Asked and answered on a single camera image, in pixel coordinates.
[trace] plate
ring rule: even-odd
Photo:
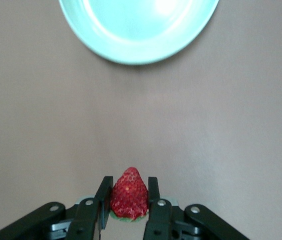
[[[143,65],[185,48],[218,0],[59,0],[76,36],[112,62]]]

